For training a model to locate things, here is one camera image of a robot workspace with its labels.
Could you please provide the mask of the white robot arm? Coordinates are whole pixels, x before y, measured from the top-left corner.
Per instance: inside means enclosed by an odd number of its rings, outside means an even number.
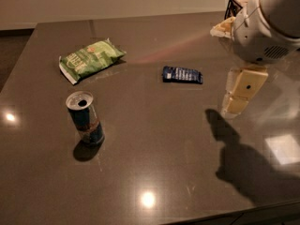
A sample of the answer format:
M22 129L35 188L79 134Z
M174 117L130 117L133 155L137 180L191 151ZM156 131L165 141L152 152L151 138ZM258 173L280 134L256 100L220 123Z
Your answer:
M300 47L300 0L248 0L231 30L239 64L230 70L221 114L241 114L268 78L267 67Z

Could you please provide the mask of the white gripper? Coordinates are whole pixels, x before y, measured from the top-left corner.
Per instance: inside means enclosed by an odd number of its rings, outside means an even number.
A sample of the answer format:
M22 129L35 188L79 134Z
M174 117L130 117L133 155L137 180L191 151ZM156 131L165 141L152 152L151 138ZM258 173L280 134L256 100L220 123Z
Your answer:
M233 22L232 50L248 63L274 64L298 48L298 37L279 32L264 18L260 0L248 0ZM227 76L221 115L234 118L241 114L267 78L266 67L232 67Z

